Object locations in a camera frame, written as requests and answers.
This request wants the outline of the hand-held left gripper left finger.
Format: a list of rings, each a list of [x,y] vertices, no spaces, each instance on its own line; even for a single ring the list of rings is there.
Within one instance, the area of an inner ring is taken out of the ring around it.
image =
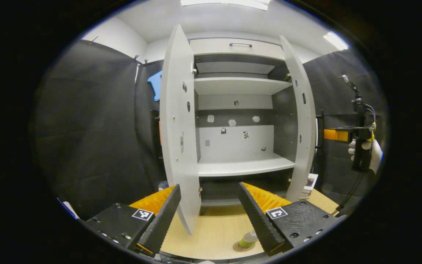
[[[114,203],[84,224],[112,244],[154,257],[162,248],[180,201],[180,185],[175,184],[130,205]]]

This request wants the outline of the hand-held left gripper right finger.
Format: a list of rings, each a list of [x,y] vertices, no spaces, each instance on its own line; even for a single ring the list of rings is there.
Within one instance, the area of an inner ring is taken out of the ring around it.
[[[238,198],[268,256],[304,247],[343,222],[314,204],[289,202],[276,194],[245,182],[239,183]]]

